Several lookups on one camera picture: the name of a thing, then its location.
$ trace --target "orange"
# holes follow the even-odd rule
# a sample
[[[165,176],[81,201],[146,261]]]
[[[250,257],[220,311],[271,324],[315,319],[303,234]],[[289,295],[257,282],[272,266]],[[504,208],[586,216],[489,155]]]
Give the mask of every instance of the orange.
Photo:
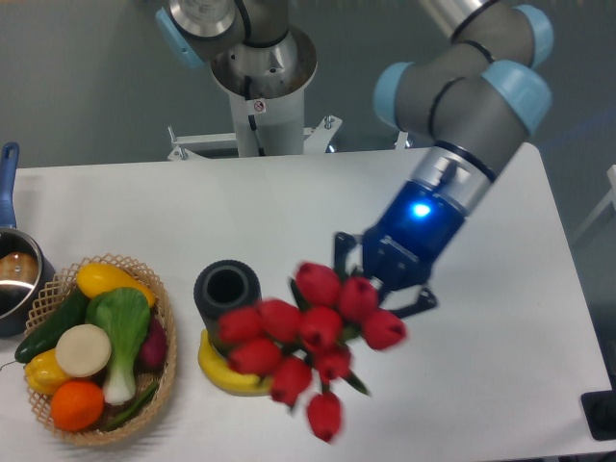
[[[104,407],[98,385],[89,380],[69,380],[51,398],[51,418],[60,430],[79,431],[94,424]]]

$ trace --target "white radish slice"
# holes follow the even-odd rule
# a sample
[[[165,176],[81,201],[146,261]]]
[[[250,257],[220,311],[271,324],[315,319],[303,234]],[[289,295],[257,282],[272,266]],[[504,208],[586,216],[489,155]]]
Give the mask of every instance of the white radish slice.
[[[58,366],[73,377],[90,377],[107,365],[112,344],[103,329],[92,324],[68,329],[56,345]]]

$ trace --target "blue pot handle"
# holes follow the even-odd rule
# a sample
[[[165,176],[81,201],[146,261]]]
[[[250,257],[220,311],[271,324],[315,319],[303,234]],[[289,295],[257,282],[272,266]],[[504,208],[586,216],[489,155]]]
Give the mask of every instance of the blue pot handle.
[[[16,228],[15,210],[13,207],[13,187],[15,172],[19,160],[19,145],[8,142],[2,148],[0,159],[0,227]]]

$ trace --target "gray floor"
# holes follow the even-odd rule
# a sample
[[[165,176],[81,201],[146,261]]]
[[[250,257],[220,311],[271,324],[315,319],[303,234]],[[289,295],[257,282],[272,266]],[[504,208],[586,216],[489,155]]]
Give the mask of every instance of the gray floor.
[[[522,2],[507,2],[517,5]],[[554,94],[531,140],[542,151],[568,237],[607,193],[616,164],[616,1],[536,0],[556,44],[539,69]],[[306,124],[344,120],[344,151],[385,149],[395,133],[372,111],[388,64],[427,62],[448,41],[416,1],[292,0],[319,69]],[[226,96],[206,70],[178,64],[158,33],[160,0],[0,0],[0,141],[22,167],[163,161],[176,135],[232,131]],[[616,339],[616,219],[572,245],[602,347]]]

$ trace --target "pot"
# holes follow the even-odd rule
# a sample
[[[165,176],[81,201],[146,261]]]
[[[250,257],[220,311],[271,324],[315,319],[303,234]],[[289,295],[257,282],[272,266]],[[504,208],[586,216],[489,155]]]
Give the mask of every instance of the pot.
[[[0,158],[0,337],[26,329],[32,302],[54,269],[34,239],[16,229],[13,187],[19,146],[5,144]]]

